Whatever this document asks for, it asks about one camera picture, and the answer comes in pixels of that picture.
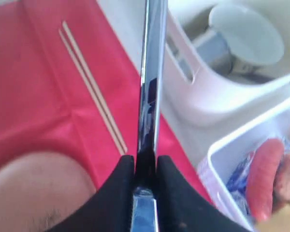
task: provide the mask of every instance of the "red sausage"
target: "red sausage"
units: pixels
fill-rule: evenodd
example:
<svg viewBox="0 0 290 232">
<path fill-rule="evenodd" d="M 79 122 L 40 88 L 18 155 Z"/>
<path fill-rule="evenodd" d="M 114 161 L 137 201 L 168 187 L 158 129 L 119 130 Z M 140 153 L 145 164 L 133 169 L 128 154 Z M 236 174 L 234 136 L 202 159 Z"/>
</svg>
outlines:
<svg viewBox="0 0 290 232">
<path fill-rule="evenodd" d="M 283 154 L 284 144 L 279 139 L 269 139 L 259 147 L 251 163 L 246 198 L 257 221 L 265 221 L 272 214 L 273 184 Z"/>
</svg>

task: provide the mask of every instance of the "wooden chopstick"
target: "wooden chopstick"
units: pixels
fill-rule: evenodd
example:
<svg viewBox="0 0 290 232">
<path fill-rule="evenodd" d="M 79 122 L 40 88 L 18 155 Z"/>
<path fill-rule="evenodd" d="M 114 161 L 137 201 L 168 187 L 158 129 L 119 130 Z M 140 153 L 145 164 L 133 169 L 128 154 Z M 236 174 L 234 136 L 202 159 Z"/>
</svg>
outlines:
<svg viewBox="0 0 290 232">
<path fill-rule="evenodd" d="M 101 106 L 96 94 L 95 94 L 95 92 L 93 91 L 89 81 L 86 78 L 84 70 L 82 69 L 80 63 L 78 62 L 78 60 L 77 60 L 72 48 L 70 47 L 68 41 L 64 37 L 62 31 L 60 29 L 58 31 L 59 31 L 59 35 L 61 37 L 61 40 L 64 43 L 66 49 L 68 50 L 68 53 L 69 53 L 72 61 L 74 62 L 78 72 L 80 73 L 81 77 L 83 78 L 83 81 L 85 82 L 85 85 L 86 85 L 86 87 L 87 87 L 92 99 L 94 100 L 94 102 L 95 102 L 95 104 L 96 104 L 96 106 L 97 106 L 97 108 L 99 110 L 99 113 L 102 116 L 102 118 L 104 120 L 104 123 L 105 123 L 107 129 L 109 130 L 117 149 L 119 150 L 120 155 L 122 155 L 122 156 L 125 155 L 127 151 L 125 151 L 125 149 L 120 144 L 120 142 L 119 142 L 119 140 L 118 140 L 118 138 L 117 138 L 117 136 L 116 136 L 116 134 L 115 134 L 115 132 L 114 132 L 114 130 L 113 130 L 113 128 L 112 128 L 112 126 L 111 126 L 111 124 L 110 124 L 110 122 L 109 122 L 109 120 L 108 120 L 108 118 L 107 118 L 107 116 L 106 116 L 106 114 L 105 114 L 105 112 L 104 112 L 104 110 L 103 110 L 103 108 L 102 108 L 102 106 Z"/>
<path fill-rule="evenodd" d="M 68 26 L 66 21 L 63 21 L 62 27 L 63 27 L 66 35 L 68 36 L 68 38 L 70 40 L 70 43 L 71 43 L 71 45 L 72 45 L 72 47 L 73 47 L 73 49 L 74 49 L 74 51 L 75 51 L 80 63 L 81 63 L 81 66 L 83 67 L 83 69 L 85 71 L 85 74 L 87 75 L 87 77 L 89 79 L 89 82 L 91 83 L 91 85 L 93 87 L 93 90 L 95 91 L 95 93 L 96 93 L 96 95 L 98 97 L 98 100 L 101 103 L 102 108 L 104 109 L 104 111 L 106 113 L 106 116 L 109 119 L 109 122 L 110 122 L 112 128 L 114 129 L 115 134 L 117 135 L 117 138 L 118 138 L 123 150 L 126 153 L 128 151 L 126 143 L 125 143 L 125 141 L 124 141 L 124 139 L 123 139 L 123 137 L 122 137 L 122 135 L 120 133 L 120 130 L 118 129 L 117 124 L 115 123 L 115 120 L 114 120 L 114 118 L 112 116 L 112 113 L 110 112 L 110 110 L 109 110 L 109 108 L 107 106 L 107 103 L 106 103 L 106 101 L 105 101 L 105 99 L 104 99 L 104 97 L 103 97 L 103 95 L 102 95 L 102 93 L 100 91 L 100 88 L 99 88 L 96 80 L 94 79 L 94 77 L 93 77 L 93 75 L 92 75 L 92 73 L 91 73 L 91 71 L 90 71 L 90 69 L 89 69 L 89 67 L 88 67 L 88 65 L 87 65 L 87 63 L 85 61 L 85 58 L 84 58 L 79 46 L 77 45 L 77 42 L 76 42 L 75 38 L 73 37 L 72 32 L 71 32 L 71 30 L 70 30 L 70 28 L 69 28 L 69 26 Z"/>
</svg>

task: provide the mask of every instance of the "red cloth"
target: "red cloth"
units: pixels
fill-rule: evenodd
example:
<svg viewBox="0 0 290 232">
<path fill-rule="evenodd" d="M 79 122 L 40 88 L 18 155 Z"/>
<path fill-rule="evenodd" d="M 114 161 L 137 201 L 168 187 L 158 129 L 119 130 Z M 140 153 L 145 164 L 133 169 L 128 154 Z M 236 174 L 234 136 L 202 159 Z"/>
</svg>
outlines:
<svg viewBox="0 0 290 232">
<path fill-rule="evenodd" d="M 58 29 L 66 20 L 135 155 L 138 72 L 94 0 L 23 0 L 0 6 L 0 167 L 33 150 L 57 150 L 79 161 L 99 188 L 120 154 Z M 170 155 L 207 200 L 162 118 L 159 154 Z"/>
</svg>

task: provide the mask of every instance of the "white container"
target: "white container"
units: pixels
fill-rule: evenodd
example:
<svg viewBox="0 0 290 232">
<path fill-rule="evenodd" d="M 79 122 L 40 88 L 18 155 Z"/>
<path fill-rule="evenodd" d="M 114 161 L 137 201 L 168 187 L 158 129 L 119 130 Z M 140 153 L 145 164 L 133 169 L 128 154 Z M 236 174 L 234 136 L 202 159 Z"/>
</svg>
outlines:
<svg viewBox="0 0 290 232">
<path fill-rule="evenodd" d="M 271 134 L 290 140 L 290 98 L 214 143 L 197 172 L 217 208 L 226 216 L 253 230 L 226 188 L 238 164 L 256 143 Z"/>
<path fill-rule="evenodd" d="M 180 56 L 189 65 L 192 78 L 184 75 L 169 46 L 166 47 L 164 89 L 179 115 L 197 126 L 208 126 L 260 96 L 290 83 L 290 0 L 195 0 L 195 20 L 187 26 L 202 31 L 207 26 L 210 9 L 219 2 L 243 3 L 268 18 L 277 28 L 285 44 L 282 60 L 261 71 L 273 77 L 266 84 L 244 84 L 231 81 L 212 71 L 198 56 L 191 40 L 178 21 L 169 14 L 167 34 Z"/>
</svg>

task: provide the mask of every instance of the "skin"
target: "skin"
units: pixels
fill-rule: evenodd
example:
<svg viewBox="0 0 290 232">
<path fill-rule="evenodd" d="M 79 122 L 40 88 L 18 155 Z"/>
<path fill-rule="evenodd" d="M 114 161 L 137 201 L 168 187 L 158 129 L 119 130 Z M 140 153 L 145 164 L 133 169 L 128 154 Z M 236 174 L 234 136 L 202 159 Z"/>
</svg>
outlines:
<svg viewBox="0 0 290 232">
<path fill-rule="evenodd" d="M 42 232 L 60 223 L 94 193 L 86 171 L 54 152 L 22 156 L 0 169 L 0 232 Z"/>
</svg>

